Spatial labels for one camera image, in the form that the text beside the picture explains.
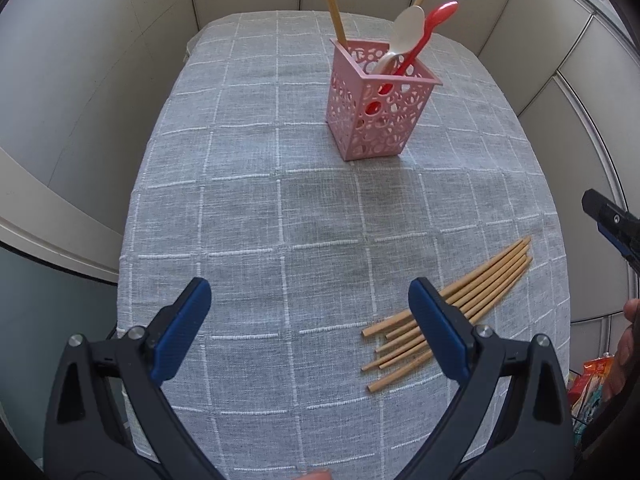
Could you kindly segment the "person's right hand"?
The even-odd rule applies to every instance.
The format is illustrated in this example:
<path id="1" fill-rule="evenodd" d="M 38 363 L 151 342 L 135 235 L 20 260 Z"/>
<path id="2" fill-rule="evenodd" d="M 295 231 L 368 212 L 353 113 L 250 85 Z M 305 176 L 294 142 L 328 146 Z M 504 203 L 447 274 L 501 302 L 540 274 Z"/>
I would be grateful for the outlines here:
<path id="1" fill-rule="evenodd" d="M 638 314 L 639 299 L 628 300 L 624 305 L 624 317 L 629 322 L 629 326 L 620 336 L 610 372 L 603 385 L 602 399 L 605 402 L 619 394 L 626 384 L 630 372 L 629 361 L 634 357 L 634 321 L 638 318 Z"/>

